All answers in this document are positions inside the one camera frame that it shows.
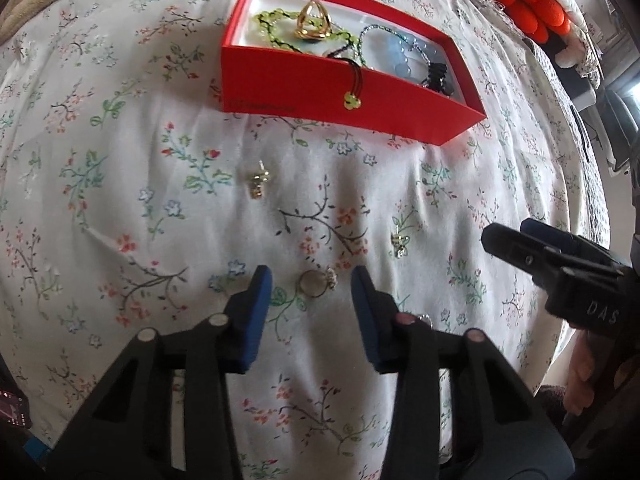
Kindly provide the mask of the right hand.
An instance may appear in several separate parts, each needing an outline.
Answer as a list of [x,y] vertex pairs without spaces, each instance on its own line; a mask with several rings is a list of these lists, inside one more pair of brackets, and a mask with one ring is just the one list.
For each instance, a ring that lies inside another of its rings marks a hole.
[[570,365],[563,405],[568,414],[579,416],[594,400],[590,379],[596,369],[596,361],[588,346],[587,333],[581,327],[570,324],[576,330],[576,338]]

